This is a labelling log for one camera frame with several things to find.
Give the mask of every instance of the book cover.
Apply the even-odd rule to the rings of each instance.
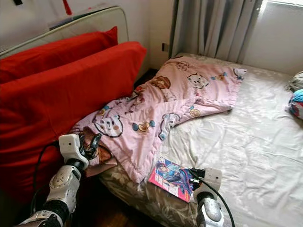
[[[193,185],[189,183],[191,178],[188,169],[160,157],[148,181],[189,202],[193,191]]]

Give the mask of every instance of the cartoon print blanket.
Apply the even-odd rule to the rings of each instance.
[[[72,131],[101,133],[99,144],[139,183],[172,127],[232,109],[245,73],[190,57],[170,59],[131,97],[110,102],[79,121]],[[99,163],[98,156],[90,161],[91,166]]]

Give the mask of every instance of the red cushion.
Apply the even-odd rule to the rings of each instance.
[[[0,83],[50,70],[118,45],[117,27],[58,40],[0,60]]]
[[[0,187],[29,201],[33,172],[45,144],[81,118],[133,90],[146,50],[127,42],[84,59],[0,85]],[[59,152],[43,155],[37,185],[59,168]]]

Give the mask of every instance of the black wire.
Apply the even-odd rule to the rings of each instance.
[[[213,191],[219,196],[219,198],[222,200],[224,206],[225,206],[226,209],[227,209],[228,215],[229,215],[229,217],[230,217],[230,219],[231,219],[231,222],[232,222],[232,227],[235,227],[235,222],[234,222],[234,220],[233,220],[231,210],[230,210],[229,207],[227,206],[227,203],[226,203],[225,200],[223,199],[222,195],[221,195],[215,188],[213,188],[213,187],[210,186],[207,182],[205,182],[205,181],[203,180],[202,177],[199,177],[197,174],[195,174],[191,169],[189,169],[189,172],[190,172],[195,178],[197,178],[197,179],[199,179],[200,181],[202,181],[202,183],[204,183],[207,187],[209,187],[211,190],[213,190]]]
[[[39,169],[39,165],[40,165],[40,162],[41,162],[41,158],[45,152],[45,150],[48,148],[48,147],[51,147],[51,146],[54,146],[56,148],[59,147],[59,141],[54,141],[52,143],[49,143],[47,145],[45,145],[42,149],[42,151],[40,152],[39,154],[39,158],[38,158],[38,161],[36,162],[36,165],[35,165],[35,170],[34,170],[34,175],[33,175],[33,190],[34,190],[34,196],[32,198],[32,202],[31,202],[31,208],[30,208],[30,212],[31,214],[34,214],[35,213],[35,209],[36,209],[36,196],[38,194],[38,192],[45,186],[39,188],[37,190],[37,172],[38,172],[38,169]]]

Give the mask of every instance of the white bed sheet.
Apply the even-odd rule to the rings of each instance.
[[[222,170],[219,192],[238,227],[302,226],[303,121],[284,111],[291,96],[284,85],[291,77],[243,67],[248,74],[235,108],[175,127],[158,156],[184,167]],[[140,184],[133,183],[118,165],[102,173],[100,179],[114,195],[165,226],[196,226],[195,203],[181,201],[147,182],[147,178]],[[231,226],[226,210],[223,212],[224,226]]]

